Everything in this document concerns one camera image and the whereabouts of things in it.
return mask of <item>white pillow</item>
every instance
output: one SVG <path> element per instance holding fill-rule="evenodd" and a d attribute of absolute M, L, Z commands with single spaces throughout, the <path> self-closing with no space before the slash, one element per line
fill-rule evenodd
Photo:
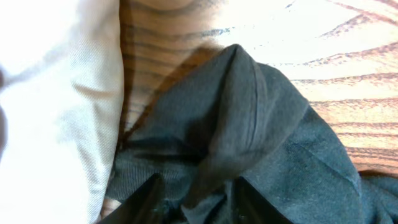
<path fill-rule="evenodd" d="M 0 31 L 0 223 L 94 223 L 123 103 L 119 1 L 0 1 Z"/>

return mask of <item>white fabric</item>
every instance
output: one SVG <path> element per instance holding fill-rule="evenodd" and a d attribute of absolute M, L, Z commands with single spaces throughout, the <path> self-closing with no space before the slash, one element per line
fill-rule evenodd
<path fill-rule="evenodd" d="M 0 31 L 0 223 L 94 223 L 123 102 L 119 1 L 0 1 Z"/>

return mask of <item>wooden surface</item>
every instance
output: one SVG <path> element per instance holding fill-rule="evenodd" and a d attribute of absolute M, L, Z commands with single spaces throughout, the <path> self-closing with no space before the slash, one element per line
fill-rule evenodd
<path fill-rule="evenodd" d="M 280 69 L 359 170 L 398 174 L 398 2 L 121 0 L 121 131 L 217 51 L 241 44 Z"/>

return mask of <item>gray sweater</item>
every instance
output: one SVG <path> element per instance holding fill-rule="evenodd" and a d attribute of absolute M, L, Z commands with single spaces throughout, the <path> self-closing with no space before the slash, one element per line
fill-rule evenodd
<path fill-rule="evenodd" d="M 293 223 L 398 222 L 398 180 L 361 177 L 288 79 L 238 45 L 160 97 L 106 195 L 124 201 L 155 173 L 188 223 L 233 223 L 238 177 Z"/>

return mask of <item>black object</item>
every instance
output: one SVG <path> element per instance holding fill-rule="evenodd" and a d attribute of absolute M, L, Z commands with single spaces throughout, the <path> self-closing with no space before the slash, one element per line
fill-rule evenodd
<path fill-rule="evenodd" d="M 98 224 L 153 224 L 161 223 L 164 211 L 162 176 L 154 174 L 114 212 Z"/>
<path fill-rule="evenodd" d="M 162 177 L 154 174 L 119 208 L 98 224 L 158 224 L 169 223 L 162 206 L 164 186 Z M 244 178 L 234 181 L 235 224 L 291 224 Z"/>
<path fill-rule="evenodd" d="M 238 209 L 243 216 L 269 218 L 276 208 L 293 223 L 398 221 L 398 180 L 359 176 L 344 145 L 293 84 L 238 45 L 157 100 L 117 153 L 113 171 L 106 195 L 119 201 L 160 174 L 166 214 L 176 214 L 164 220 L 173 224 L 186 223 L 181 213 L 189 224 L 235 222 L 238 177 L 272 205 L 261 210 L 250 200 L 259 197 L 245 190 L 238 205 L 254 208 Z"/>

